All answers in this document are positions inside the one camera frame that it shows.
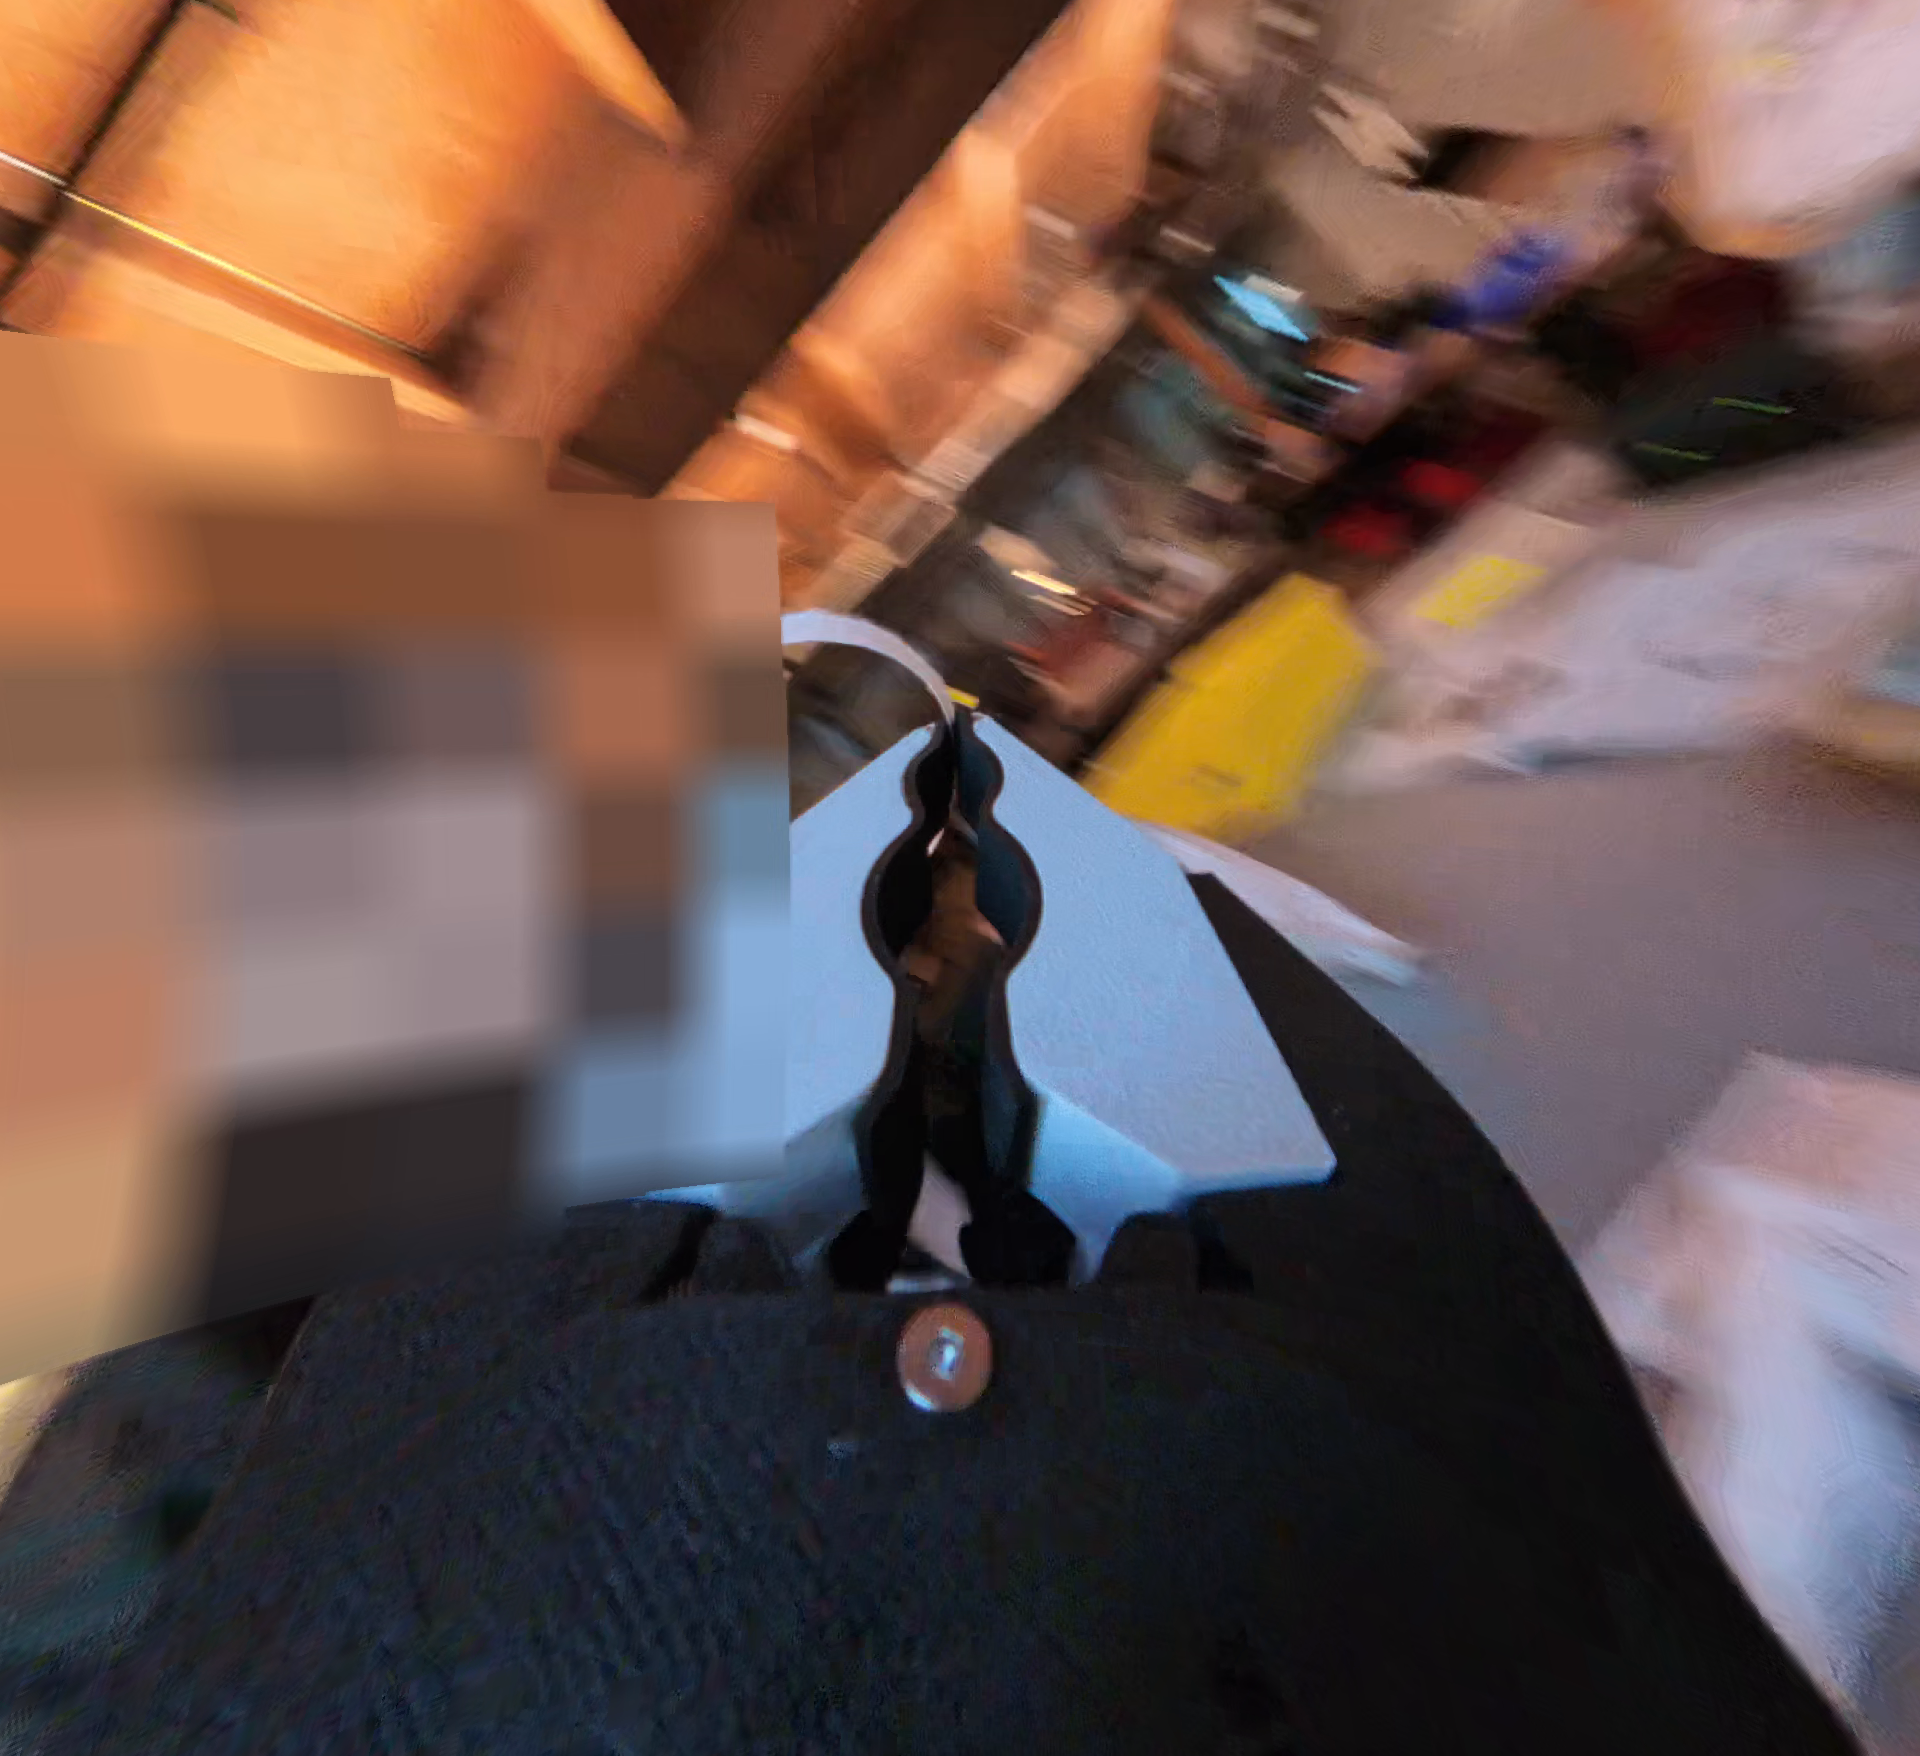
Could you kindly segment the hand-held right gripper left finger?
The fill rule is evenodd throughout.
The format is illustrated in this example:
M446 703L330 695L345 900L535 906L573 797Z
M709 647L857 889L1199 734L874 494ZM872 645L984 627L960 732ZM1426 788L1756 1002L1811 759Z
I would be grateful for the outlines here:
M889 1289L912 1259L930 1066L906 961L953 797L955 737L933 722L789 822L782 1227L836 1289Z

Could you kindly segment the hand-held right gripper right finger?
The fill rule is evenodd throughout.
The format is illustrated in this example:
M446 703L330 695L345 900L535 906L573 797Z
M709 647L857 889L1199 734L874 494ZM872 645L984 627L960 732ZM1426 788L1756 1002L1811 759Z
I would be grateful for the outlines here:
M1323 1185L1336 1166L1172 851L990 718L962 715L959 798L989 919L1011 919L1011 1169L1087 1283L1134 1217Z

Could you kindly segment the yellow parts bin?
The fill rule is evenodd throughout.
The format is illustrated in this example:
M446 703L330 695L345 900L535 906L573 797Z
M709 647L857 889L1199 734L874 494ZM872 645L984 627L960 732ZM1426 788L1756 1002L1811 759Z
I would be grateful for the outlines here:
M1141 826L1255 841L1296 814L1377 667L1348 597L1289 578L1189 647L1080 781Z

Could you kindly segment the instruction booklet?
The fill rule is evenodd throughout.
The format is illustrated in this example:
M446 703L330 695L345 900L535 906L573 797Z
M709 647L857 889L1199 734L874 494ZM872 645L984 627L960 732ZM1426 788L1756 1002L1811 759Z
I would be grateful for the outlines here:
M1916 473L1663 508L1651 553L1594 535L1471 627L1414 627L1333 785L1386 794L1558 767L1727 755L1791 732L1916 610Z

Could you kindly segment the yellow paper sheet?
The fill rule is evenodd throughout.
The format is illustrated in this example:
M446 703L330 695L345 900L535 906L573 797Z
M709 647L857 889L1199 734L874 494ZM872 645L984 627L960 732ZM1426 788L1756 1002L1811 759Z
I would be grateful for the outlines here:
M1548 578L1541 562L1501 553L1475 555L1419 596L1409 618L1424 630L1471 631L1540 589Z

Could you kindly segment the black power box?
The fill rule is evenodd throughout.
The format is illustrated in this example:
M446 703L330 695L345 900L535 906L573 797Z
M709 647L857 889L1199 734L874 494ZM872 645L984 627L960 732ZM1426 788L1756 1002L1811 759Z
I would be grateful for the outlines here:
M1829 424L1817 397L1798 362L1724 362L1622 397L1600 439L1636 484L1670 491L1822 443Z

